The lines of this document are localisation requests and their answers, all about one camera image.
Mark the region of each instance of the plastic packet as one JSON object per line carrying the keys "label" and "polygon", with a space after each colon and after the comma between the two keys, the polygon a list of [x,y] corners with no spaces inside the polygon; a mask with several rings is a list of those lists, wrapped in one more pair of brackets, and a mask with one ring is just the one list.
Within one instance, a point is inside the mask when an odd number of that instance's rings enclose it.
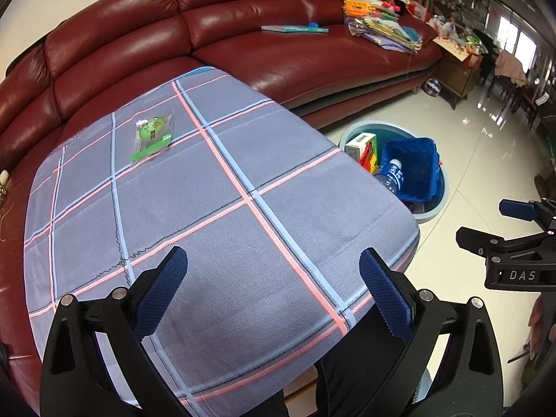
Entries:
{"label": "plastic packet", "polygon": [[173,114],[174,112],[171,111],[150,119],[141,119],[135,123],[132,163],[168,147],[172,140]]}

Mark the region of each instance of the plastic bottle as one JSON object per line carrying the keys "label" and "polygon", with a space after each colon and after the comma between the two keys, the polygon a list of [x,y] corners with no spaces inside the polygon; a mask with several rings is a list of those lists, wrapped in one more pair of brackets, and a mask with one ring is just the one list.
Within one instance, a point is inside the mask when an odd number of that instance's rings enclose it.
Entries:
{"label": "plastic bottle", "polygon": [[393,158],[390,163],[383,164],[375,174],[375,178],[396,196],[401,184],[404,183],[400,161]]}

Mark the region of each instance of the silver bolt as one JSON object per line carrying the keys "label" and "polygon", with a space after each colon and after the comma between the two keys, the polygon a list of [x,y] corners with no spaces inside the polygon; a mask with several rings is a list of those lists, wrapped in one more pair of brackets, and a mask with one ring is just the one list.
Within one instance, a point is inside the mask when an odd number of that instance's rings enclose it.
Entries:
{"label": "silver bolt", "polygon": [[432,301],[434,298],[434,294],[432,291],[424,289],[419,292],[419,297],[424,301]]}
{"label": "silver bolt", "polygon": [[62,306],[69,306],[71,304],[71,302],[73,301],[73,296],[71,295],[64,295],[62,296],[62,299],[60,299],[60,304]]}
{"label": "silver bolt", "polygon": [[125,287],[118,287],[112,292],[112,297],[115,300],[120,300],[122,298],[125,298],[126,295],[127,295],[127,288]]}
{"label": "silver bolt", "polygon": [[483,307],[483,300],[481,298],[471,298],[471,304],[473,304],[477,309],[480,309]]}

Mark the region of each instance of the tiled floor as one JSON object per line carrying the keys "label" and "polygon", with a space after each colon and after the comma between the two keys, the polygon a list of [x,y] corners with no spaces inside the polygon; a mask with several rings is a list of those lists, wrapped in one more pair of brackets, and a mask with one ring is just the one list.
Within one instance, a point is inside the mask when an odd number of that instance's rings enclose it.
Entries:
{"label": "tiled floor", "polygon": [[[455,243],[460,226],[491,232],[504,238],[538,231],[533,222],[503,217],[501,199],[538,200],[533,177],[546,171],[547,154],[535,131],[527,128],[521,112],[502,109],[498,90],[489,100],[486,88],[476,88],[452,111],[442,97],[423,91],[393,99],[348,121],[322,130],[337,143],[351,123],[377,119],[401,125],[417,136],[435,140],[449,179],[449,201],[434,220],[421,225],[421,242],[407,276],[414,286],[429,288],[441,299],[466,302],[471,296],[485,301],[496,332],[504,374],[504,401],[519,393],[523,364],[507,360],[518,352],[529,330],[527,321],[537,294],[484,288],[484,260]],[[429,364],[434,374],[447,342],[437,344]]]}

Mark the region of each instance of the sofa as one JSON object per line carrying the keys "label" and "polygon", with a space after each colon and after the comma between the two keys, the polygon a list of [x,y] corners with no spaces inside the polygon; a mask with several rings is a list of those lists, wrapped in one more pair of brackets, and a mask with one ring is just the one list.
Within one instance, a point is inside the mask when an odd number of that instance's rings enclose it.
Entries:
{"label": "sofa", "polygon": [[[328,34],[262,32],[316,22]],[[417,55],[353,38],[341,0],[100,0],[64,21],[0,84],[0,342],[9,372],[38,409],[41,361],[27,315],[23,236],[35,171],[48,153],[102,116],[203,65],[222,69],[315,128],[415,88],[440,58],[434,30]]]}

